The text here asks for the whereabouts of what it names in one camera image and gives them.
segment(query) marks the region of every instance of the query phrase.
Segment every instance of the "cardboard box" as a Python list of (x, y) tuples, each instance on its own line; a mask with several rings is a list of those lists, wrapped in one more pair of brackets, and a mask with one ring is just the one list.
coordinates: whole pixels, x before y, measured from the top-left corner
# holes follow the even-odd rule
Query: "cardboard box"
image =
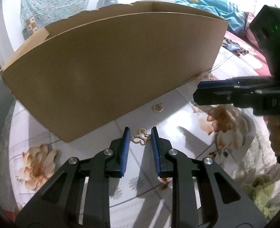
[(227, 26), (175, 3), (115, 4), (39, 29), (1, 75), (42, 125), (70, 142), (209, 70)]

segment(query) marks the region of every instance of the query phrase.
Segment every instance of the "human hand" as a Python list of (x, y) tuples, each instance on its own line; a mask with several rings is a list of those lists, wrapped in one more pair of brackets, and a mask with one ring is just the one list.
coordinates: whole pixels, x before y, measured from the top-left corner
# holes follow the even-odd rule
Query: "human hand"
[(271, 148), (276, 154), (280, 154), (280, 125), (279, 118), (276, 116), (268, 117), (268, 125), (270, 131), (269, 140), (271, 142)]
[(219, 131), (225, 133), (228, 130), (236, 128), (235, 118), (223, 105), (218, 105), (210, 109), (206, 120), (213, 122), (212, 127), (216, 133)]

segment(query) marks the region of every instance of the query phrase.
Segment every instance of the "floral tablecloth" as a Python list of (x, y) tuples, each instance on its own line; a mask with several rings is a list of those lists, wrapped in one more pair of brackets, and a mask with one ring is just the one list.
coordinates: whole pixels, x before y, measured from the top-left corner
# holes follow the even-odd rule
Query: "floral tablecloth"
[[(211, 72), (218, 79), (257, 75), (246, 63), (224, 48), (220, 49)], [(10, 129), (9, 165), (17, 203), (24, 206), (35, 193), (18, 179), (18, 171), (24, 167), (22, 153), (42, 143), (47, 144), (49, 149), (56, 150), (55, 164), (59, 168), (72, 156), (82, 160), (108, 148), (112, 140), (122, 137), (126, 126), (130, 127), (132, 136), (140, 128), (145, 128), (150, 133), (151, 128), (157, 126), (159, 136), (170, 140), (173, 148), (184, 152), (188, 157), (200, 160), (210, 157), (217, 150), (215, 133), (209, 135), (200, 128), (200, 117), (207, 116), (206, 114), (194, 113), (192, 99), (197, 84), (198, 79), (195, 78), (70, 143), (54, 136), (16, 102)], [(160, 103), (163, 110), (154, 112), (152, 106)], [(251, 121), (256, 118), (248, 111), (244, 113), (249, 132), (243, 146), (236, 151), (229, 150), (227, 155), (221, 153), (215, 157), (215, 161), (228, 174), (232, 174), (237, 168), (250, 147), (251, 136), (255, 134), (255, 126)], [(157, 178), (150, 142), (145, 146), (130, 142), (125, 176), (120, 180), (110, 179), (109, 198), (112, 227), (170, 227), (171, 184), (164, 187)]]

